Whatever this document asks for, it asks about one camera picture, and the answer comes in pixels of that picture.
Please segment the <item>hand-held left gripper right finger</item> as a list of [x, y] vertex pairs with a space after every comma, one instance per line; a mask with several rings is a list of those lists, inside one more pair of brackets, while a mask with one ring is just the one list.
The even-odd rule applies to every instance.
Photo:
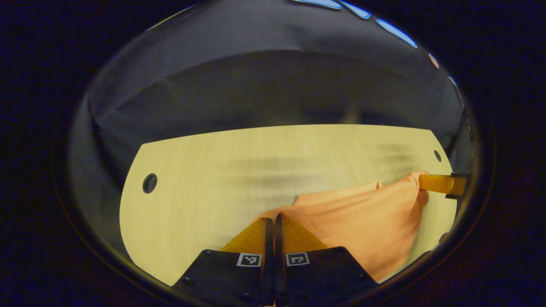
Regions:
[[377, 286], [345, 247], [327, 247], [292, 218], [276, 216], [275, 306], [337, 306]]

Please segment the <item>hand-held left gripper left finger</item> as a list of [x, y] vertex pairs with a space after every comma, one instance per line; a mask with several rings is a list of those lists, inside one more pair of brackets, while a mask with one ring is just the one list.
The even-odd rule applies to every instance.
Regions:
[[258, 218], [220, 251], [201, 251], [173, 288], [217, 306], [273, 306], [273, 243], [273, 220]]

